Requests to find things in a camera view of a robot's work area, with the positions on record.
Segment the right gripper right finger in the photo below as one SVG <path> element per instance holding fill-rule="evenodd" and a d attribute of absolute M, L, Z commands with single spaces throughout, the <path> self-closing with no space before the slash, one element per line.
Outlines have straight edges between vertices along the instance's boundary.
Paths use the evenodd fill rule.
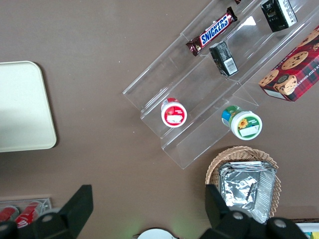
<path fill-rule="evenodd" d="M 244 212 L 230 210 L 213 184 L 205 186 L 205 210 L 211 224 L 202 239 L 267 239 L 266 226 Z"/>

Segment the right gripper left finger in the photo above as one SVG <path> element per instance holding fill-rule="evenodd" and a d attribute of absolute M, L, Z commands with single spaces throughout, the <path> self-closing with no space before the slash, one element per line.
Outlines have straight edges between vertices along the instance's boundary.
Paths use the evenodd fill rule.
<path fill-rule="evenodd" d="M 82 185 L 57 212 L 46 213 L 33 224 L 35 239 L 76 239 L 93 212 L 91 185 Z"/>

